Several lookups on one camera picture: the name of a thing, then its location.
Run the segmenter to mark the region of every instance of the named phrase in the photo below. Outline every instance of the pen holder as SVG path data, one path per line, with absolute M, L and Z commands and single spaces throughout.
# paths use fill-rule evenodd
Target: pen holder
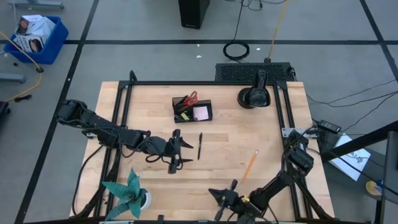
M 199 100 L 192 106 L 179 111 L 183 106 L 176 106 L 183 97 L 172 98 L 172 106 L 174 112 L 174 122 L 175 123 L 186 123 L 186 122 L 197 122 L 197 121 L 211 121 L 213 119 L 213 111 L 211 108 L 211 100 Z

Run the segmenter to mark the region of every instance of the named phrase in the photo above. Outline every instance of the black pen holder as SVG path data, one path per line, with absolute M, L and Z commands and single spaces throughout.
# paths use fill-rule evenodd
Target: black pen holder
M 174 112 L 174 122 L 175 123 L 186 123 L 186 122 L 198 122 L 198 121 L 211 121 L 213 120 L 213 110 L 211 108 L 211 100 L 199 100 L 192 106 L 177 106 L 183 97 L 173 97 L 172 98 L 172 106 Z M 204 119 L 203 116 L 198 116 L 194 113 L 194 108 L 206 107 L 208 118 Z

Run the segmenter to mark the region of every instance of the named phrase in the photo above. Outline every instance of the pencil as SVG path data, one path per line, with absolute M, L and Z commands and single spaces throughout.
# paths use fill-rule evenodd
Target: pencil
M 253 162 L 254 162 L 254 160 L 256 159 L 256 156 L 257 156 L 257 153 L 258 153 L 258 152 L 259 152 L 259 151 L 256 150 L 255 153 L 254 153 L 254 155 L 253 155 L 253 157 L 251 158 L 250 163 L 249 163 L 249 166 L 248 166 L 248 168 L 246 169 L 246 172 L 244 173 L 244 175 L 243 175 L 243 177 L 242 177 L 242 180 L 241 180 L 241 183 L 242 183 L 242 184 L 243 184 L 244 180 L 246 179 L 246 176 L 248 175 L 248 173 L 249 173 L 249 171 L 250 171 L 250 168 L 251 168 L 251 166 L 253 165 Z

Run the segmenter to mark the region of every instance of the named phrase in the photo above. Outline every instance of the wooden table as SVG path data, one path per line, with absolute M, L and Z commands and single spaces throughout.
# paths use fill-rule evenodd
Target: wooden table
M 111 120 L 118 83 L 104 82 L 99 93 L 96 113 Z M 141 220 L 156 220 L 164 215 L 165 220 L 213 220 L 218 210 L 209 188 L 225 189 L 233 179 L 241 180 L 255 150 L 257 158 L 243 184 L 236 191 L 248 195 L 252 190 L 265 186 L 280 170 L 282 140 L 279 131 L 274 91 L 269 88 L 271 105 L 267 108 L 243 109 L 238 105 L 236 96 L 245 86 L 133 86 L 127 125 L 132 129 L 151 130 L 152 136 L 169 139 L 172 131 L 181 129 L 186 142 L 194 149 L 182 148 L 182 157 L 193 159 L 184 164 L 176 174 L 167 173 L 167 164 L 163 162 L 146 163 L 145 154 L 121 159 L 118 182 L 126 184 L 131 168 L 141 177 L 141 187 L 152 194 L 152 205 L 141 213 Z M 303 83 L 288 83 L 289 96 L 294 115 L 295 126 L 309 128 L 312 125 L 310 111 Z M 198 92 L 199 100 L 211 100 L 213 121 L 175 124 L 171 98 L 183 96 L 191 91 Z M 285 125 L 288 127 L 284 101 Z M 121 120 L 123 107 L 119 112 Z M 203 133 L 201 158 L 197 160 L 199 134 Z M 318 149 L 316 140 L 310 140 L 309 147 Z M 98 148 L 96 139 L 88 140 L 84 160 Z M 76 197 L 76 210 L 81 211 L 93 196 L 100 181 L 105 150 L 100 151 L 87 163 L 80 181 Z M 318 154 L 308 152 L 314 157 L 314 167 L 307 175 L 309 191 L 317 202 L 331 216 L 334 216 L 323 166 Z M 305 217 L 301 192 L 298 190 L 301 216 Z M 294 212 L 289 188 L 285 188 L 270 202 L 279 220 L 293 221 Z M 105 205 L 101 207 L 104 214 Z M 231 212 L 226 209 L 222 220 Z M 119 219 L 134 219 L 130 212 L 124 212 Z M 273 220 L 271 213 L 266 218 Z

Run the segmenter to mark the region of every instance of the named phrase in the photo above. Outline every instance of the white paper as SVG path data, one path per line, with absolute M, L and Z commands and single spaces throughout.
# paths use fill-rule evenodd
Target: white paper
M 344 143 L 350 142 L 351 140 L 352 139 L 349 136 L 342 135 L 340 137 L 340 139 L 338 140 L 338 142 L 336 143 L 335 147 L 340 146 Z M 371 154 L 367 150 L 360 149 L 355 152 L 349 153 L 347 155 L 343 155 L 340 158 L 344 159 L 346 162 L 351 164 L 353 167 L 362 171 L 363 168 L 365 167 L 366 163 L 368 162 L 367 159 L 369 159 L 370 156 L 371 156 Z M 357 181 L 359 176 L 361 175 L 358 171 L 351 168 L 349 165 L 347 165 L 345 162 L 343 162 L 339 158 L 332 159 L 329 162 L 355 181 Z

